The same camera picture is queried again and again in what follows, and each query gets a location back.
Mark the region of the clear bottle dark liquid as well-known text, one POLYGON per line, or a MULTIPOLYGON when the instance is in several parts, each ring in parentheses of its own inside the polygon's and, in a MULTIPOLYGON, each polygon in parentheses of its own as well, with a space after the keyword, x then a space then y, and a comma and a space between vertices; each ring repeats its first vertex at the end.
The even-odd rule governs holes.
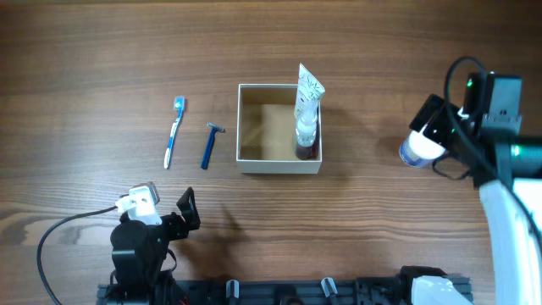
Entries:
POLYGON ((301 160, 313 158, 313 146, 318 127, 318 102, 311 102, 297 116, 295 128, 296 156, 301 160))

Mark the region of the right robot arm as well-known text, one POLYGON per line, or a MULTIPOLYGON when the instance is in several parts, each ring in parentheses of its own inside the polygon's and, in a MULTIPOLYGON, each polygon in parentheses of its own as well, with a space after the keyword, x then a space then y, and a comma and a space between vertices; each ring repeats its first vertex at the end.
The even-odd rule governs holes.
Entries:
POLYGON ((464 104, 431 94, 399 156, 412 167, 454 158, 467 166, 489 226, 495 300, 541 302, 541 139, 519 133, 522 79, 469 74, 464 104))

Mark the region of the white lidded blue jar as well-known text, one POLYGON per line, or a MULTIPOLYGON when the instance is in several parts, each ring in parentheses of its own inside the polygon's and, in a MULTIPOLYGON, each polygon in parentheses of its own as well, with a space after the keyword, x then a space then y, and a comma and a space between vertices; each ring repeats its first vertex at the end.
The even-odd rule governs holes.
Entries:
POLYGON ((445 149, 425 137, 422 133, 412 130, 406 140, 400 145, 401 160, 412 167, 422 168, 442 156, 445 149))

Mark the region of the white cream tube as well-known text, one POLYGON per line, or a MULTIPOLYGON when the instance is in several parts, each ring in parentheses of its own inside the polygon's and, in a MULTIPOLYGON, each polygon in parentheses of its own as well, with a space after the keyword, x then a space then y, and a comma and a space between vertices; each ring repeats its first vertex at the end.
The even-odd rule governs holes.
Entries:
POLYGON ((299 64, 296 104, 294 109, 295 117, 297 118, 312 102, 320 103, 324 94, 324 86, 303 64, 299 64))

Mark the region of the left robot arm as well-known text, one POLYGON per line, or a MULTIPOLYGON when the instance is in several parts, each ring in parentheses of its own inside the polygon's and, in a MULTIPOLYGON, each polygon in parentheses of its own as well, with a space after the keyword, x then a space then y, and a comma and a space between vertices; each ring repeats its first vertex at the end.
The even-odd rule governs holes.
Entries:
POLYGON ((110 283, 98 296, 98 304, 188 304, 189 298, 164 269, 167 256, 174 258, 169 243, 185 239, 200 227, 195 193, 187 188, 176 206, 179 212, 160 216, 159 195, 152 182, 134 186, 115 206, 119 225, 110 236, 114 270, 110 283))

